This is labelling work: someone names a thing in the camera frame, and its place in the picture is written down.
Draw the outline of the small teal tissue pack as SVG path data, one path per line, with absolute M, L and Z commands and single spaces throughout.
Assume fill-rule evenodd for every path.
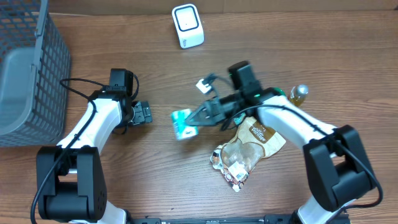
M 185 122 L 185 119 L 188 118 L 191 113 L 192 111 L 190 109 L 173 111 L 171 113 L 176 140 L 181 141 L 198 135 L 197 127 L 189 126 Z

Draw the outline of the beige bread snack bag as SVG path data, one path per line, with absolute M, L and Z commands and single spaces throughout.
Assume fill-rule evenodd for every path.
M 256 118 L 246 117 L 235 136 L 213 151 L 210 162 L 231 188 L 239 192 L 256 164 L 279 152 L 285 143 L 286 140 L 274 129 L 264 126 Z

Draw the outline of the yellow oil bottle silver cap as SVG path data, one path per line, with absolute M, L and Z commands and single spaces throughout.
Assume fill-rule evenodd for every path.
M 307 85 L 301 84 L 294 86 L 290 91 L 290 95 L 288 96 L 288 100 L 295 106 L 299 107 L 305 101 L 308 95 L 309 89 Z

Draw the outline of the teal wipes packet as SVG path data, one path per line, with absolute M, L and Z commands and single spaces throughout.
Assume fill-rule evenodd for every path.
M 234 121 L 236 126 L 239 126 L 244 121 L 245 118 L 246 118 L 246 114 L 245 113 L 241 113 L 239 116 L 235 117 L 233 119 L 233 121 Z

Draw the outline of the green lid jar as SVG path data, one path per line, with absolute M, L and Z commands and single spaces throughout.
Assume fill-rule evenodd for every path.
M 278 95 L 285 96 L 285 92 L 284 92 L 282 89 L 274 87 L 273 90 L 274 90 Z

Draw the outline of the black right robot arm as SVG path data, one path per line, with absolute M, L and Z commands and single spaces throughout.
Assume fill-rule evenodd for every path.
M 197 108 L 189 126 L 229 127 L 242 113 L 252 113 L 302 150 L 312 196 L 291 215 L 289 223 L 330 223 L 351 208 L 369 208 L 383 199 L 361 138 L 349 125 L 337 128 L 310 116 L 275 88 L 241 87 Z

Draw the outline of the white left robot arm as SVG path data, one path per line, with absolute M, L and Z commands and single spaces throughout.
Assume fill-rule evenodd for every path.
M 152 121 L 148 102 L 131 98 L 123 88 L 94 91 L 72 132 L 39 150 L 32 222 L 35 212 L 60 223 L 129 222 L 129 213 L 108 200 L 100 154 L 114 129 Z

